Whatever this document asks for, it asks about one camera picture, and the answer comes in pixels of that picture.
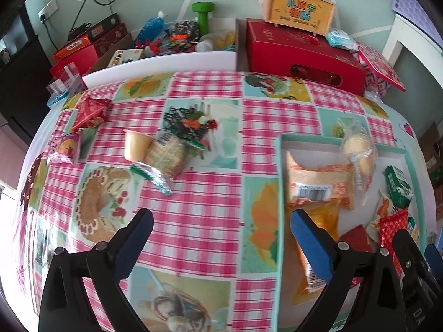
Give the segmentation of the green white walnut cake packet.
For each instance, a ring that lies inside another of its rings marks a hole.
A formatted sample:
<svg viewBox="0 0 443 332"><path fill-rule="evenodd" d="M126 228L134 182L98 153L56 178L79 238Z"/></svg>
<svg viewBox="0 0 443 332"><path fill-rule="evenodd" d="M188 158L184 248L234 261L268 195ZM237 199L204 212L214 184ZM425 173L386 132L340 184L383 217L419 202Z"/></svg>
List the green white walnut cake packet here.
<svg viewBox="0 0 443 332"><path fill-rule="evenodd" d="M419 228L413 216L408 216L407 231L415 243L418 243Z"/></svg>

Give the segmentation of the long red patterned snack packet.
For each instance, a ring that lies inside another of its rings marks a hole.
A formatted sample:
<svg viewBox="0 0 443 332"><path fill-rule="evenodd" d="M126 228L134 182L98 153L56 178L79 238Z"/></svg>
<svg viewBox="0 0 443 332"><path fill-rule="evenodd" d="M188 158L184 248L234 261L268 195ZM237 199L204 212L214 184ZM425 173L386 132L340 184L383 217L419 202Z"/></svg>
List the long red patterned snack packet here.
<svg viewBox="0 0 443 332"><path fill-rule="evenodd" d="M403 269L399 259L393 250L392 242L395 234L401 229L407 229L408 210L403 209L388 217L382 217L379 220L379 246L385 248L389 252L389 256L393 262L393 266L397 272L397 276L401 278Z"/></svg>

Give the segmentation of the amber translucent snack packet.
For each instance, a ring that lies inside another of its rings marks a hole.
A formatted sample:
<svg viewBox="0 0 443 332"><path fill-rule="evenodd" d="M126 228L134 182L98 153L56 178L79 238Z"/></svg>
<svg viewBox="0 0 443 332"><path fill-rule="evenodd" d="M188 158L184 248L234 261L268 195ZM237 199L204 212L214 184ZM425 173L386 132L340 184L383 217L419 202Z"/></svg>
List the amber translucent snack packet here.
<svg viewBox="0 0 443 332"><path fill-rule="evenodd" d="M339 210L338 202L328 202L309 209L298 208L291 214L290 229L304 273L292 297L293 305L318 296L332 279L332 249L339 239Z"/></svg>

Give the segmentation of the green white snack packet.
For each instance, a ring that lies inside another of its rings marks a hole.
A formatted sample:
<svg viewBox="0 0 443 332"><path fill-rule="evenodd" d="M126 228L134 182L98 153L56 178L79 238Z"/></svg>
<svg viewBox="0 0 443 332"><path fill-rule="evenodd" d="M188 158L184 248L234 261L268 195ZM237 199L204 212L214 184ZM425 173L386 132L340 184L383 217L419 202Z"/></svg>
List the green white snack packet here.
<svg viewBox="0 0 443 332"><path fill-rule="evenodd" d="M395 207L399 210L407 208L412 200L413 192L403 171L396 166L387 166L384 170L387 189Z"/></svg>

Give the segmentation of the clear packet with round bun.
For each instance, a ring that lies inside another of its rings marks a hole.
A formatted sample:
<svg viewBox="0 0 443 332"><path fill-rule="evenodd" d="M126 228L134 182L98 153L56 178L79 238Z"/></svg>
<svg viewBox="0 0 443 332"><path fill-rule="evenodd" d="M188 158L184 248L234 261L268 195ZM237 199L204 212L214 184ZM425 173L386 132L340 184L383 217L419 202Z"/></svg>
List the clear packet with round bun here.
<svg viewBox="0 0 443 332"><path fill-rule="evenodd" d="M378 152L360 120L352 119L346 125L341 152L353 166L356 191L366 194L372 182Z"/></svg>

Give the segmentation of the pink fruit snack packet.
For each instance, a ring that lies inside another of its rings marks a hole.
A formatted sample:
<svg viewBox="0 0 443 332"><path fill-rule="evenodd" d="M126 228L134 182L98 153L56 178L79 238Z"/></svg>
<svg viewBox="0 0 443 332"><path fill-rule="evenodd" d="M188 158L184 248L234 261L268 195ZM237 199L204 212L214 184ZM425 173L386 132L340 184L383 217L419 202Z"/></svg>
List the pink fruit snack packet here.
<svg viewBox="0 0 443 332"><path fill-rule="evenodd" d="M68 133L61 137L54 152L49 154L47 165L56 164L75 165L79 160L81 146L81 133L79 131Z"/></svg>

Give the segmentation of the yellow jelly cup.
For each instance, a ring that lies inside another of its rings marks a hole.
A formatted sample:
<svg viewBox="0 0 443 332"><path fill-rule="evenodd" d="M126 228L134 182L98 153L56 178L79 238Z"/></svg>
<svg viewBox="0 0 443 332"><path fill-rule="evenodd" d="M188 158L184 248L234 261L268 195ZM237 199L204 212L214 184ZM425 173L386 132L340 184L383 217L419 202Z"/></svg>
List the yellow jelly cup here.
<svg viewBox="0 0 443 332"><path fill-rule="evenodd" d="M139 162L144 159L146 153L153 143L153 138L145 133L135 130L124 130L125 151L124 157L131 162Z"/></svg>

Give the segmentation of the dark red milk biscuit packet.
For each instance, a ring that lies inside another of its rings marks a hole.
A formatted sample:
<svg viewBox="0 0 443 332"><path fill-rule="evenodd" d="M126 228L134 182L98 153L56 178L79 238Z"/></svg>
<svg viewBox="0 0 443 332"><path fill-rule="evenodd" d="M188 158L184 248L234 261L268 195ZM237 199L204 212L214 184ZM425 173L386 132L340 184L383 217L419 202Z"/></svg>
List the dark red milk biscuit packet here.
<svg viewBox="0 0 443 332"><path fill-rule="evenodd" d="M347 243L352 249L360 252L372 252L372 246L369 237L363 225L358 225L346 232L339 239Z"/></svg>

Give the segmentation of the orange barcode bread packet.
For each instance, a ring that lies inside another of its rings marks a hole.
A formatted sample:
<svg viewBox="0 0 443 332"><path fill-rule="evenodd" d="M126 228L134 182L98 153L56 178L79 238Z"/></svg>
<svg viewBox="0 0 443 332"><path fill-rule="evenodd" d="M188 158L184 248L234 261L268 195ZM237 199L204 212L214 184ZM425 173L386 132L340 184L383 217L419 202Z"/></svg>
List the orange barcode bread packet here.
<svg viewBox="0 0 443 332"><path fill-rule="evenodd" d="M349 211L354 209L354 167L351 164L307 168L286 152L287 206L318 202L339 202Z"/></svg>

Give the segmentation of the cream orange snack packet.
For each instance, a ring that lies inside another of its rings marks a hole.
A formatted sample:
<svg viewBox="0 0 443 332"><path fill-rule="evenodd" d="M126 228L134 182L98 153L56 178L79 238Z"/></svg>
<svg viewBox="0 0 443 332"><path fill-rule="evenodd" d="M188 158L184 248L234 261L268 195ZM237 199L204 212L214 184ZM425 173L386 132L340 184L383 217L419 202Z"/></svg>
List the cream orange snack packet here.
<svg viewBox="0 0 443 332"><path fill-rule="evenodd" d="M383 190L379 191L379 200L375 208L372 221L366 227L366 234L375 243L379 242L380 219L398 213L400 209Z"/></svg>

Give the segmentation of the red patterned lid box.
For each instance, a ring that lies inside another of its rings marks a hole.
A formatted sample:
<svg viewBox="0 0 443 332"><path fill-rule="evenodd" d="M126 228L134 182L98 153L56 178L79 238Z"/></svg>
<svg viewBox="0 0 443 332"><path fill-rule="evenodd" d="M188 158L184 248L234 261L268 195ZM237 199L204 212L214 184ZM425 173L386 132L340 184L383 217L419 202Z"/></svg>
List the red patterned lid box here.
<svg viewBox="0 0 443 332"><path fill-rule="evenodd" d="M380 98L384 98L391 87L405 92L406 88L401 79L380 52L361 42L357 42L357 47L358 51L354 53L354 57L366 71L366 91L378 92Z"/></svg>

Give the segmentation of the large red box at left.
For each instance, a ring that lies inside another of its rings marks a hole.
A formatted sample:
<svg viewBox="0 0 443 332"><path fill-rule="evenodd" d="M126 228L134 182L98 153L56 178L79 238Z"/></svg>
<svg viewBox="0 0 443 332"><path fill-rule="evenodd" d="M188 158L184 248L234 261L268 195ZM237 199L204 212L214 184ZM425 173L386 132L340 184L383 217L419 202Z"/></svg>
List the large red box at left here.
<svg viewBox="0 0 443 332"><path fill-rule="evenodd" d="M55 61L50 73L55 77L65 66L73 63L81 76L85 75L98 61L99 55L93 45L85 46L82 49L67 51L65 48L53 54Z"/></svg>

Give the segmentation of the large red gift box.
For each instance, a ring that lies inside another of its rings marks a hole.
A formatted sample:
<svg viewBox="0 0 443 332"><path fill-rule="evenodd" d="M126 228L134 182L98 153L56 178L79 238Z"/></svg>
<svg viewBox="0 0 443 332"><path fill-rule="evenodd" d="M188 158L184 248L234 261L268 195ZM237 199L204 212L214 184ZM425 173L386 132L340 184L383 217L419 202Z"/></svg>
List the large red gift box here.
<svg viewBox="0 0 443 332"><path fill-rule="evenodd" d="M366 70L361 63L322 36L248 19L246 54L251 72L307 79L355 95L364 93Z"/></svg>

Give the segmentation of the blue water bottle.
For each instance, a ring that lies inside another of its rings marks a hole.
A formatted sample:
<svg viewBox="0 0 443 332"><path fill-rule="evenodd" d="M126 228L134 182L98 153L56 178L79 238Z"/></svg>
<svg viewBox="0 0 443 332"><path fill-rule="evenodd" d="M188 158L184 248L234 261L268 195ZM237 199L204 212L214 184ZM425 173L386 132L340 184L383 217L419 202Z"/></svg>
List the blue water bottle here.
<svg viewBox="0 0 443 332"><path fill-rule="evenodd" d="M163 11L159 11L155 17L149 19L135 38L133 46L135 48L141 48L148 43L152 43L164 30L165 18L166 14Z"/></svg>

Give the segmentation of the wall power socket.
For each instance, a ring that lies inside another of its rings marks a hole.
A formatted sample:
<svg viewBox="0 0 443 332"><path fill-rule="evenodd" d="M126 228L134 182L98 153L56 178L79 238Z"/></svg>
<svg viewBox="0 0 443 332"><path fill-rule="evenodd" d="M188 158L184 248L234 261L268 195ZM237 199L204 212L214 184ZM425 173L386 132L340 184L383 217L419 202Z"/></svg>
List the wall power socket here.
<svg viewBox="0 0 443 332"><path fill-rule="evenodd" d="M58 9L57 0L50 0L38 13L40 22L48 20Z"/></svg>

